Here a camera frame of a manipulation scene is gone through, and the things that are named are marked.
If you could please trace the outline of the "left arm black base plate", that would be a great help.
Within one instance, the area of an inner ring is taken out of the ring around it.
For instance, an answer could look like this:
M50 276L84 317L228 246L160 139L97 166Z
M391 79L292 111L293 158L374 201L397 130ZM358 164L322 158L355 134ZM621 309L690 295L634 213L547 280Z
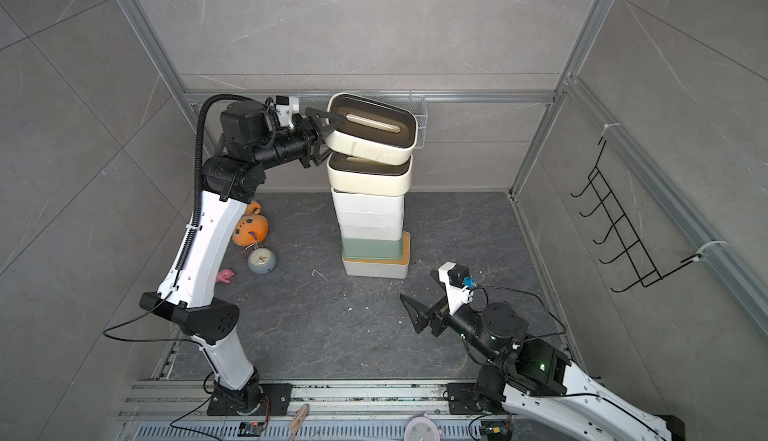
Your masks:
M249 384L241 390L216 386L208 416L284 416L291 401L290 383Z

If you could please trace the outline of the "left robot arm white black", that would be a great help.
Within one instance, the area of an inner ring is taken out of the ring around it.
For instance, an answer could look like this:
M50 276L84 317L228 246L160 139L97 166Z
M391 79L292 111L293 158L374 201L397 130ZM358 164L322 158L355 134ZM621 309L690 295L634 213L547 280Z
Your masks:
M345 120L308 108L282 125L272 99L234 94L214 95L199 109L192 216L168 275L156 291L143 294L140 306L202 348L224 393L245 395L258 386L236 332L239 309L214 295L231 235L267 170L293 161L320 165L326 137Z

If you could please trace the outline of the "large bamboo lid tissue box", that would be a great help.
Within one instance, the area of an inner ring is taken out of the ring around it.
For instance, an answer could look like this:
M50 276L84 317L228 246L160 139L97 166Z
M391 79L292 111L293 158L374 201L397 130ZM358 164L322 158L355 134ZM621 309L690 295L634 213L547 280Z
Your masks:
M350 276L404 279L410 263L411 236L403 231L403 256L395 260L347 259L342 256L345 271Z

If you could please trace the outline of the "small bamboo lid tissue box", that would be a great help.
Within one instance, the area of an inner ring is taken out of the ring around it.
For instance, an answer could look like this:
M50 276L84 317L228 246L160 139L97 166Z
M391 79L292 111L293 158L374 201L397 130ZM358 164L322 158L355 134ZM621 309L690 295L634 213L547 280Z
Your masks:
M345 239L369 239L396 241L403 236L403 227L367 227L352 224L340 225L341 236Z

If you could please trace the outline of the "grey lid white tissue box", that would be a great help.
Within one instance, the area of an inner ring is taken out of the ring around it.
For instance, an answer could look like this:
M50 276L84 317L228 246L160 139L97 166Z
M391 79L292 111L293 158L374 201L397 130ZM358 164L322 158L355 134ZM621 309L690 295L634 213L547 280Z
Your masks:
M405 196L383 196L338 191L331 189L337 211L390 214L404 210Z

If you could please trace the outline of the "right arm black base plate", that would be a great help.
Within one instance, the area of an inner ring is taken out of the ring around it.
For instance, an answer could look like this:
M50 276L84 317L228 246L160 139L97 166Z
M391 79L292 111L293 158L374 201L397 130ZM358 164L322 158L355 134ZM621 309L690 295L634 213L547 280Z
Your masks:
M446 385L443 398L451 415L479 415L484 410L475 396L474 382L453 382Z

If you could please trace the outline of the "cream box dark lid back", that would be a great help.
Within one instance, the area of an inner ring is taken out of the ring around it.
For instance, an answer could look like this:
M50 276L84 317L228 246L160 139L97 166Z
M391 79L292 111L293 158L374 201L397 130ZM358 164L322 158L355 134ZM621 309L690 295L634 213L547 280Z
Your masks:
M418 122L410 111L379 100L337 93L327 111L343 123L325 142L333 151L380 164L401 165L417 144Z

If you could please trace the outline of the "green tissue box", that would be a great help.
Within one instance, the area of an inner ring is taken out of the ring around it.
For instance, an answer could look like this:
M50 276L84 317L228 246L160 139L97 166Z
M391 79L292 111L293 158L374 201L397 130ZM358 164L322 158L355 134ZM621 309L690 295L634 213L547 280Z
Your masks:
M395 260L403 256L403 238L397 240L341 238L342 256L347 259Z

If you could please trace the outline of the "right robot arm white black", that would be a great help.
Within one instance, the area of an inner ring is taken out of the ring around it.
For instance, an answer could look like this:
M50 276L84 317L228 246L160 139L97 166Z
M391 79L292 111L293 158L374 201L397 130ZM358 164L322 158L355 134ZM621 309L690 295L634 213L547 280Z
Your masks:
M451 330L480 355L474 385L450 396L470 412L520 415L578 440L683 440L684 422L648 413L586 374L564 352L528 332L507 302L456 310L447 298L432 306L400 297L416 332Z

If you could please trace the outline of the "cream box dark lid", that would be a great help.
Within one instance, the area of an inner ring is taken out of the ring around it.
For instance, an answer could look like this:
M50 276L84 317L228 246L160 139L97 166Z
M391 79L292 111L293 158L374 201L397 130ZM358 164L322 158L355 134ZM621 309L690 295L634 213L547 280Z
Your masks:
M417 144L418 122L410 111L379 100L337 93L327 111L343 123L325 142L333 151L380 164L401 165Z
M339 192L378 196L401 196L412 182L413 157L399 165L334 153L327 163L328 178Z

